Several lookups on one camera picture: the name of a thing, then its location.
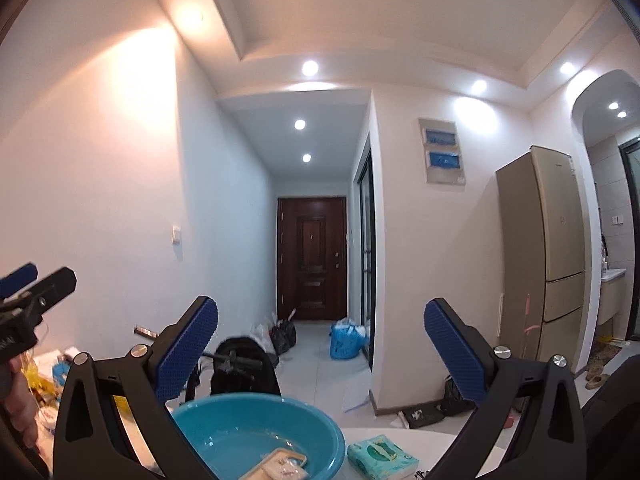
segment metal screw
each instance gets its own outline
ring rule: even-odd
[[[500,345],[494,348],[494,354],[498,359],[508,359],[511,357],[511,350],[506,346]]]
[[[74,357],[74,363],[77,365],[83,365],[88,358],[89,356],[87,354],[85,354],[84,352],[81,352],[76,357]]]
[[[146,355],[147,350],[149,350],[149,348],[146,345],[135,345],[130,353],[133,357],[142,357]]]
[[[553,356],[553,360],[556,366],[559,366],[561,368],[564,368],[566,366],[566,357],[564,357],[563,355],[556,354]]]

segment light switch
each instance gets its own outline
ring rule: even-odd
[[[172,230],[172,233],[171,233],[171,243],[173,245],[180,245],[181,241],[182,241],[182,230],[180,229],[180,226],[174,225],[174,229]]]

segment white table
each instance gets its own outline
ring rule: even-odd
[[[419,471],[433,469],[433,466],[436,465],[440,457],[444,455],[445,451],[456,439],[455,435],[436,433],[435,431],[397,430],[395,428],[342,428],[342,434],[347,446],[354,442],[384,434],[394,444],[401,447],[402,450],[420,460]],[[479,474],[488,473],[497,468],[500,465],[504,451],[494,446]],[[363,477],[345,459],[335,479],[363,480]]]
[[[129,439],[136,450],[138,458],[142,465],[151,467],[155,464],[154,458],[151,455],[148,447],[146,446],[142,435],[138,430],[137,425],[134,422],[124,419],[124,427],[129,435]],[[386,435],[393,443],[397,444],[407,453],[412,454],[418,460],[420,465],[418,470],[425,471],[433,469],[444,452],[455,440],[454,435],[447,433],[436,433],[434,431],[415,431],[415,430],[398,430],[396,428],[343,428],[342,434],[347,444],[353,444],[361,440],[373,438],[380,434]],[[40,450],[44,456],[44,459],[51,468],[52,465],[52,452],[53,452],[53,439],[49,436],[45,436],[42,432],[38,441]],[[499,447],[494,447],[492,452],[489,453],[489,457],[484,463],[484,467],[480,470],[481,474],[487,473],[500,464],[500,460],[504,455],[504,450]],[[340,471],[335,476],[336,480],[363,480],[362,475],[357,472],[349,461],[345,458]]]

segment blue plastic basin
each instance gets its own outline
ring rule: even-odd
[[[307,457],[310,480],[329,480],[344,461],[342,431],[323,412],[267,394],[223,394],[174,411],[178,427],[221,480],[237,480],[277,447]]]

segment floor mat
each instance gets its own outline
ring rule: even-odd
[[[589,361],[587,362],[587,369],[592,365],[604,366],[611,361],[622,348],[609,343],[599,343],[594,341],[591,345],[591,352],[589,354]]]

